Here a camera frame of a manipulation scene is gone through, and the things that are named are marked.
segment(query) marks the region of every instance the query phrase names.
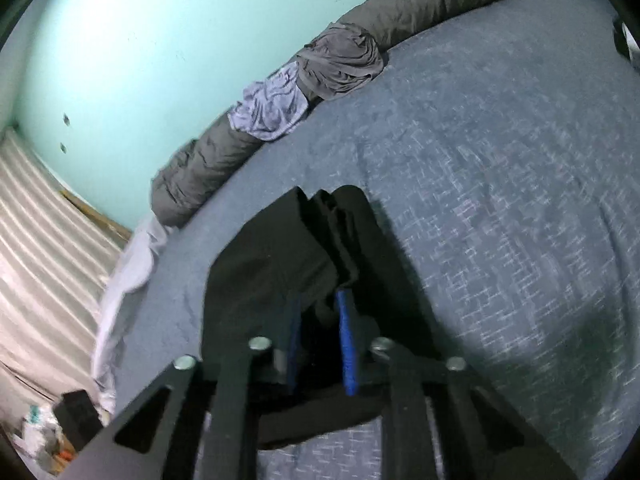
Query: black metal frame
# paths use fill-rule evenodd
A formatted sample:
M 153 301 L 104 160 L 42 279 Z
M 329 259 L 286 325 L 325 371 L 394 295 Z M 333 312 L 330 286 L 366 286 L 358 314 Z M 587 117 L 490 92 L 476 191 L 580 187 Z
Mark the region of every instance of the black metal frame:
M 574 480 L 572 471 L 507 402 L 461 358 L 417 357 L 379 337 L 348 290 L 339 291 L 340 330 L 349 333 L 352 394 L 382 394 L 383 479 L 485 480 L 510 475 L 509 450 L 538 453 L 532 476 Z M 208 367 L 184 356 L 165 368 L 62 475 L 64 480 L 190 480 L 204 443 L 203 480 L 252 480 L 258 422 L 281 413 L 295 384 L 280 358 L 298 352 L 300 312 L 273 329 L 268 348 L 252 341 Z M 210 425 L 202 431 L 207 409 Z

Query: crumpled clothing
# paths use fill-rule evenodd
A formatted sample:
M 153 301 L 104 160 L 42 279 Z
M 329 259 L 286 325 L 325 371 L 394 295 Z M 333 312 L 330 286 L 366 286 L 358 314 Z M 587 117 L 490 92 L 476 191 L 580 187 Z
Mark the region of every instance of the crumpled clothing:
M 332 23 L 296 57 L 302 83 L 325 101 L 360 88 L 384 68 L 376 40 L 354 23 Z
M 228 114 L 231 127 L 260 140 L 275 140 L 288 134 L 308 108 L 297 79 L 298 64 L 293 61 L 264 81 L 249 85 L 242 101 Z

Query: bed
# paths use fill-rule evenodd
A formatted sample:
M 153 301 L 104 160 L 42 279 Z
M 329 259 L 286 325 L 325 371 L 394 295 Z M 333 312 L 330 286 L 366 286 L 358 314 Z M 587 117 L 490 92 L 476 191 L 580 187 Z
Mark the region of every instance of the bed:
M 444 348 L 580 478 L 603 479 L 640 425 L 640 77 L 615 50 L 614 14 L 606 0 L 473 10 L 263 146 L 170 235 L 138 293 L 118 410 L 198 353 L 209 266 L 249 218 L 293 186 L 355 184 Z M 379 470 L 379 421 L 260 454 L 262 478 Z

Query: black object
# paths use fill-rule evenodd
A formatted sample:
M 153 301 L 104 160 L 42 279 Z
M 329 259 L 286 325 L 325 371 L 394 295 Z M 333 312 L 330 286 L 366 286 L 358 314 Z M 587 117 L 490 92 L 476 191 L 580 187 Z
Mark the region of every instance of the black object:
M 212 383 L 194 358 L 176 360 L 61 479 L 191 479 L 207 406 L 211 422 L 203 435 L 203 480 L 255 478 L 262 419 L 287 418 L 296 409 L 268 395 L 273 356 L 272 349 L 254 351 L 248 344 L 234 349 Z M 360 358 L 363 398 L 366 390 L 377 390 L 385 399 L 384 479 L 576 478 L 462 359 L 445 364 L 417 358 L 384 338 L 373 339 Z
M 616 50 L 618 51 L 620 56 L 623 56 L 626 58 L 626 60 L 629 60 L 629 47 L 626 43 L 625 32 L 622 29 L 622 25 L 622 19 L 620 18 L 620 16 L 616 16 L 613 19 L 613 43 L 616 46 Z
M 68 480 L 250 480 L 256 449 L 383 417 L 383 478 L 574 480 L 462 358 L 436 350 L 362 190 L 294 188 L 212 265 L 203 362 L 167 367 Z
M 254 336 L 283 339 L 291 323 L 283 317 L 300 313 L 298 416 L 265 420 L 261 446 L 351 427 L 383 404 L 381 392 L 359 403 L 334 388 L 343 374 L 334 305 L 339 288 L 352 291 L 358 312 L 375 320 L 381 336 L 418 356 L 440 358 L 398 252 L 355 186 L 311 198 L 290 190 L 249 220 L 210 268 L 200 348 L 208 380 L 230 349 L 244 348 Z
M 77 452 L 84 449 L 102 429 L 98 412 L 84 390 L 62 394 L 62 400 L 54 405 L 53 413 Z

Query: teal wall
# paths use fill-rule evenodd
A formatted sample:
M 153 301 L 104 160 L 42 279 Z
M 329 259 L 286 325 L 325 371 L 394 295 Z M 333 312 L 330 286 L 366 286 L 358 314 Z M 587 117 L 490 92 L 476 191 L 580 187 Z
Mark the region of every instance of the teal wall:
M 132 228 L 181 144 L 363 1 L 49 0 L 15 104 L 20 130 L 75 191 Z
M 15 100 L 30 56 L 33 33 L 48 1 L 33 0 L 0 49 L 0 132 L 14 120 Z

